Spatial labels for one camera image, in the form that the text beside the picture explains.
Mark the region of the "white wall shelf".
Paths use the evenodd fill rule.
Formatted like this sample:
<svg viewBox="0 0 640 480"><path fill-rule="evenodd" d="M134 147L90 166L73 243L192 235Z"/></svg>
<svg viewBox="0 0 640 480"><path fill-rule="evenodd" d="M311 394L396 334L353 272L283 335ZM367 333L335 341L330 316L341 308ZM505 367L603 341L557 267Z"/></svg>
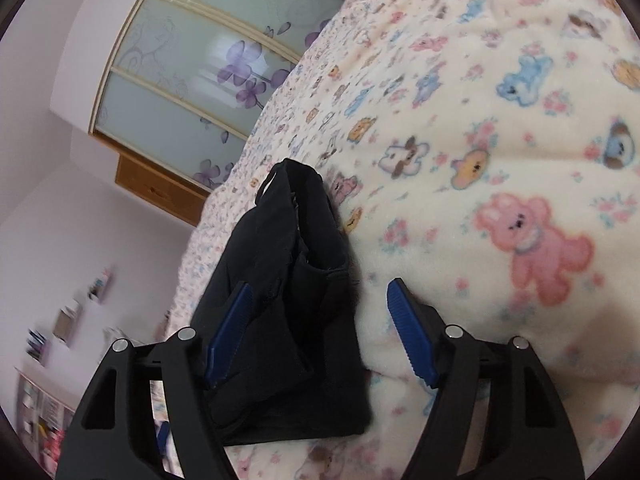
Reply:
<svg viewBox="0 0 640 480"><path fill-rule="evenodd" d="M104 268L101 274L88 286L87 297L96 304L102 304L113 278L114 268L112 266Z"/></svg>

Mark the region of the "black pants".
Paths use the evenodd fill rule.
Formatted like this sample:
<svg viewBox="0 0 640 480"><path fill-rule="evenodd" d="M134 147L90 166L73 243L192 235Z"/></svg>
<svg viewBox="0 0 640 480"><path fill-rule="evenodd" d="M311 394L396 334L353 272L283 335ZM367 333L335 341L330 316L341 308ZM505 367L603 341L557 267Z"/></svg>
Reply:
<svg viewBox="0 0 640 480"><path fill-rule="evenodd" d="M191 318L202 335L241 282L255 305L231 370L204 396L225 446L363 434L371 411L347 240L322 177L285 159L234 227Z"/></svg>

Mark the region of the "teddy bear print blanket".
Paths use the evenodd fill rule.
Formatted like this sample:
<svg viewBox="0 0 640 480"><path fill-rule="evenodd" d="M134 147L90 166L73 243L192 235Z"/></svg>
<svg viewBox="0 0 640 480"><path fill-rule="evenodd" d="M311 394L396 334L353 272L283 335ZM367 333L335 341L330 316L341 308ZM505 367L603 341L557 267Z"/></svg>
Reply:
<svg viewBox="0 0 640 480"><path fill-rule="evenodd" d="M397 277L478 338L534 345L593 474L639 406L639 40L618 2L346 0L209 196L172 328L287 157L322 175L355 253L373 420L232 446L240 477L401 475L435 395L386 309Z"/></svg>

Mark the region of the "wooden door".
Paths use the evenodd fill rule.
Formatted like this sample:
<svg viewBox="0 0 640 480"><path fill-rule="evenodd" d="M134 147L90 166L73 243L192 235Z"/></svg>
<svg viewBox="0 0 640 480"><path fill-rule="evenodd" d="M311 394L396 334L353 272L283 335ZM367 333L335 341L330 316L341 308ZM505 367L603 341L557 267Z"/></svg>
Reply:
<svg viewBox="0 0 640 480"><path fill-rule="evenodd" d="M175 218L196 226L201 220L205 197L178 185L131 158L120 156L115 183Z"/></svg>

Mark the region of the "floral glass sliding wardrobe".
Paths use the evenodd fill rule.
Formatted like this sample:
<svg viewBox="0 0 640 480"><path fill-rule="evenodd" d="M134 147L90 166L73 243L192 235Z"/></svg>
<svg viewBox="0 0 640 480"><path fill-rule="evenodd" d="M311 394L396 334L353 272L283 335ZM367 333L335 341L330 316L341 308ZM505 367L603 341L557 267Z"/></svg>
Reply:
<svg viewBox="0 0 640 480"><path fill-rule="evenodd" d="M108 62L94 131L216 188L343 2L140 0Z"/></svg>

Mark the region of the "white shelving rack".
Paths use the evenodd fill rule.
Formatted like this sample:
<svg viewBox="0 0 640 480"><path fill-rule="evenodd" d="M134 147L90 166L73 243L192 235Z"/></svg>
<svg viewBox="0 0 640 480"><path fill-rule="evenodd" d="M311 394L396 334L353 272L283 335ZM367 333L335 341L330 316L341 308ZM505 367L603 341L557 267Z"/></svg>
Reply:
<svg viewBox="0 0 640 480"><path fill-rule="evenodd" d="M38 465L49 477L55 478L63 440L74 410L21 370L17 374L17 435Z"/></svg>

